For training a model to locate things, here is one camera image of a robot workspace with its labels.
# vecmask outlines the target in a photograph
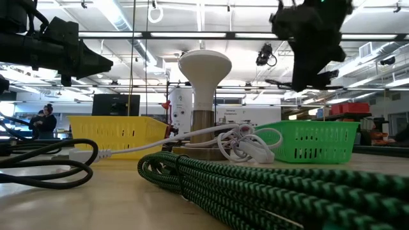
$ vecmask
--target green plastic basket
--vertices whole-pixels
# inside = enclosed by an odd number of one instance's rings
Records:
[[[340,164],[351,159],[359,122],[337,121],[280,121],[262,128],[280,131],[283,142],[273,149],[275,158],[290,163]],[[267,144],[279,140],[274,132],[257,134]]]

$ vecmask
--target table surface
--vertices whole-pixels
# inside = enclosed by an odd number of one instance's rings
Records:
[[[193,203],[141,178],[135,161],[106,160],[93,166],[85,185],[69,190],[46,190],[0,184],[2,230],[18,229],[229,229]],[[353,154],[343,165],[242,164],[273,168],[351,169],[409,176],[409,159]],[[14,175],[44,174],[66,166],[6,169]]]

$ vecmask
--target green braided cable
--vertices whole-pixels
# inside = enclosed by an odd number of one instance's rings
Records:
[[[138,172],[234,229],[300,229],[296,223],[313,221],[346,229],[409,229],[409,180],[399,176],[242,167],[168,152],[143,157]]]

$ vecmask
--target cord plug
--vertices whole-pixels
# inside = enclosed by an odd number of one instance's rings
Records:
[[[77,148],[71,149],[69,151],[70,160],[78,161],[78,162],[86,162],[89,158],[91,158],[92,153],[90,151],[80,151]],[[109,158],[112,155],[112,151],[110,149],[107,150],[100,150],[98,151],[98,156],[94,160],[95,162],[100,161],[100,159]]]
[[[269,153],[266,153],[265,150],[256,148],[254,147],[254,145],[246,141],[240,141],[238,147],[240,148],[240,150],[250,155],[258,163],[267,164],[274,162],[274,154],[271,151]]]

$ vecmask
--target red container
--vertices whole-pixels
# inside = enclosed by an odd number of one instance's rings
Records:
[[[332,115],[337,115],[343,113],[342,105],[333,105],[331,106]]]
[[[369,112],[368,103],[345,103],[342,104],[342,111],[352,113],[367,113]]]

